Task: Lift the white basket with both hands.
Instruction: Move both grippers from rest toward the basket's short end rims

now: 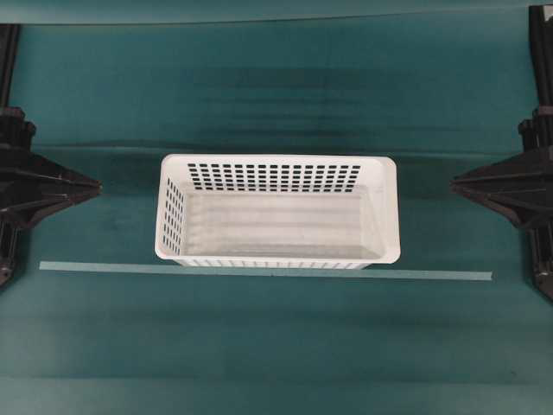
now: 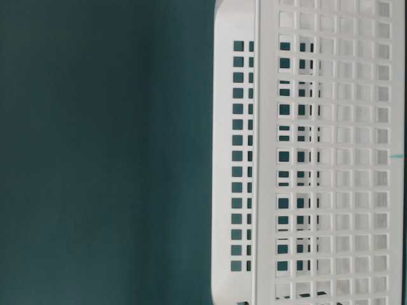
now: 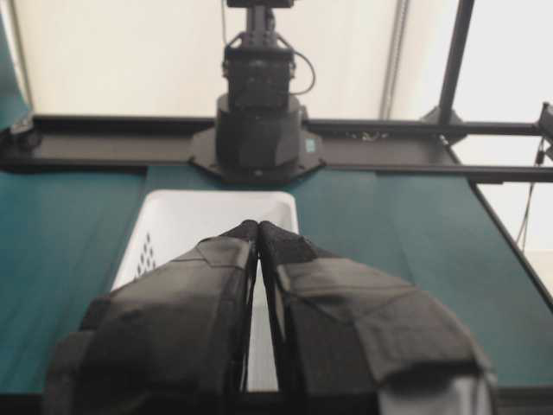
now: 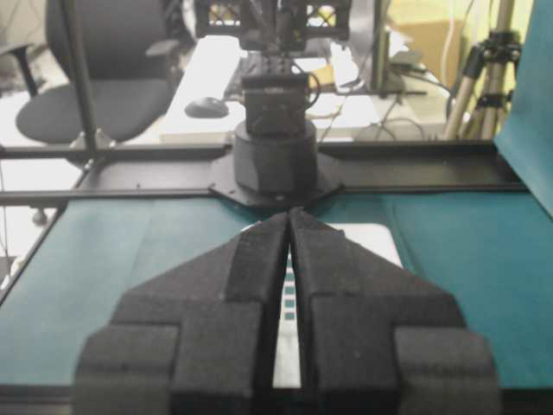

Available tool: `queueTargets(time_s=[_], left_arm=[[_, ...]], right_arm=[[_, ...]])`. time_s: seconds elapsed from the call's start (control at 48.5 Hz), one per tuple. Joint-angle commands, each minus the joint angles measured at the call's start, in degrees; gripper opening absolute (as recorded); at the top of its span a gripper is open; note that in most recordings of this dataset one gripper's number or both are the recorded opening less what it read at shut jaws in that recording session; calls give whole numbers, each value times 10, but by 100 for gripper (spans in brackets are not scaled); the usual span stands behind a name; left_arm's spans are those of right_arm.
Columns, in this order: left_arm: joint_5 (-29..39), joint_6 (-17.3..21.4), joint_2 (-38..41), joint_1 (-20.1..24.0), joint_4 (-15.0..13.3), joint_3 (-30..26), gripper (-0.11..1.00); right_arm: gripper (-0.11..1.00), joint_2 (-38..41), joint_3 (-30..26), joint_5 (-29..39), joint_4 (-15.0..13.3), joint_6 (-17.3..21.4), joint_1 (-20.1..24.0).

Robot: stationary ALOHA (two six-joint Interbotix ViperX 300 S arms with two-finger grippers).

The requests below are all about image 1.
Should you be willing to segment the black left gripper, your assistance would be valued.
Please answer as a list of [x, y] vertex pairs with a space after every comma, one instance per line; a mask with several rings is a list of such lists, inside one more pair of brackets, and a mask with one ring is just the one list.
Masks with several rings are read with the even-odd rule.
[[36, 133], [20, 107], [1, 108], [1, 181], [24, 180], [82, 186], [77, 190], [9, 188], [1, 193], [1, 220], [15, 227], [35, 227], [48, 216], [101, 194], [101, 182], [30, 151]]

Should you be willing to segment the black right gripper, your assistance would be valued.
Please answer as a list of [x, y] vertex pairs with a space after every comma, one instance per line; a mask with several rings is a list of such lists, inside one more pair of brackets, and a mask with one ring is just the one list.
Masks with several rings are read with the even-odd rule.
[[518, 229], [534, 229], [552, 220], [552, 209], [523, 207], [465, 189], [546, 188], [552, 183], [552, 150], [536, 150], [552, 145], [552, 108], [536, 108], [531, 119], [519, 123], [518, 134], [522, 138], [523, 153], [456, 176], [450, 188], [455, 194], [504, 216]]

